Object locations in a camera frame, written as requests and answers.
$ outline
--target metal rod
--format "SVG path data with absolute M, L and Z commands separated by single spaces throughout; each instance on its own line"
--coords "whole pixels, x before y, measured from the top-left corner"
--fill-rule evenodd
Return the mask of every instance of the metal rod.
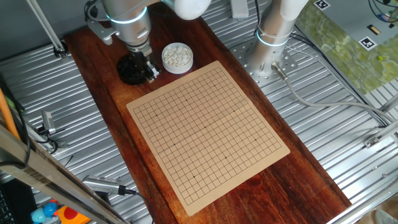
M 31 151 L 27 168 L 20 170 L 4 166 L 0 169 L 27 184 L 33 184 L 36 181 L 32 187 L 45 190 L 44 193 L 96 222 L 107 223 L 106 221 L 109 220 L 111 223 L 127 223 L 112 207 L 88 190 L 88 187 L 76 177 L 69 177 L 69 171 L 55 161 L 46 150 L 38 145 L 34 146 L 36 151 Z M 0 160 L 9 161 L 10 157 L 13 157 L 23 161 L 25 155 L 26 145 L 0 125 Z
M 387 103 L 384 103 L 381 107 L 380 110 L 383 112 L 388 112 L 391 109 L 395 108 L 398 105 L 398 94 L 393 96 Z
M 49 21 L 47 20 L 46 16 L 44 15 L 42 9 L 40 8 L 39 4 L 37 4 L 36 0 L 26 0 L 29 3 L 30 8 L 35 13 L 37 19 L 41 23 L 42 27 L 44 28 L 45 32 L 49 36 L 51 42 L 55 46 L 56 50 L 65 51 L 62 46 L 62 43 L 54 30 L 52 29 Z
M 371 197 L 364 198 L 348 207 L 340 215 L 330 220 L 327 224 L 350 224 L 354 223 L 374 209 L 376 206 L 385 202 L 398 192 L 398 179 L 395 178 L 389 185 L 383 185 L 378 193 Z

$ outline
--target orange object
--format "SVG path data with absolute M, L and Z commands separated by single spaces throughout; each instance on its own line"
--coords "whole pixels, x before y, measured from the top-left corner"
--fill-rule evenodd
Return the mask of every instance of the orange object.
M 54 215 L 58 215 L 62 224 L 86 224 L 91 221 L 84 215 L 74 211 L 68 206 L 58 209 Z
M 2 115 L 4 116 L 4 119 L 6 120 L 8 131 L 11 132 L 16 138 L 18 138 L 18 140 L 21 140 L 17 128 L 15 127 L 14 119 L 12 118 L 10 108 L 8 107 L 6 97 L 2 93 L 1 89 L 0 89 L 0 110 L 2 112 Z

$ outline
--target white go stone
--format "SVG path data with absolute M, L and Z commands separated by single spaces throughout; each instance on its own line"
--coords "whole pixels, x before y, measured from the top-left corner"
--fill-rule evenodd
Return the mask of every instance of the white go stone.
M 165 63 L 175 67 L 186 65 L 191 58 L 191 52 L 185 47 L 167 47 L 164 53 Z

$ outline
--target bowl of white go stones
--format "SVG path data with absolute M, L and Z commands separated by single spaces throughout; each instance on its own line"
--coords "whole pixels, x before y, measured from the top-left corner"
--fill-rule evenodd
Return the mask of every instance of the bowl of white go stones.
M 183 74 L 193 65 L 193 53 L 191 48 L 182 43 L 172 43 L 166 46 L 162 52 L 164 68 L 173 74 Z

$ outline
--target white bowl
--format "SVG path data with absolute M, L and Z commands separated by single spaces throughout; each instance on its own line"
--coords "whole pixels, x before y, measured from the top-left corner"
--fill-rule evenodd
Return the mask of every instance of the white bowl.
M 176 67 L 176 66 L 172 66 L 172 65 L 167 64 L 167 63 L 165 62 L 165 60 L 164 60 L 164 52 L 166 51 L 167 47 L 185 47 L 186 49 L 188 49 L 188 50 L 190 51 L 190 53 L 191 53 L 191 55 L 192 55 L 191 60 L 190 60 L 186 65 L 183 65 L 183 66 L 181 66 L 181 67 Z M 163 61 L 163 67 L 164 67 L 167 71 L 169 71 L 170 73 L 173 73 L 173 74 L 183 74 L 183 73 L 189 71 L 189 70 L 192 68 L 192 65 L 193 65 L 193 52 L 192 52 L 191 48 L 189 48 L 186 44 L 183 44 L 183 43 L 172 43 L 172 44 L 167 45 L 167 46 L 163 49 L 163 52 L 162 52 L 162 61 Z

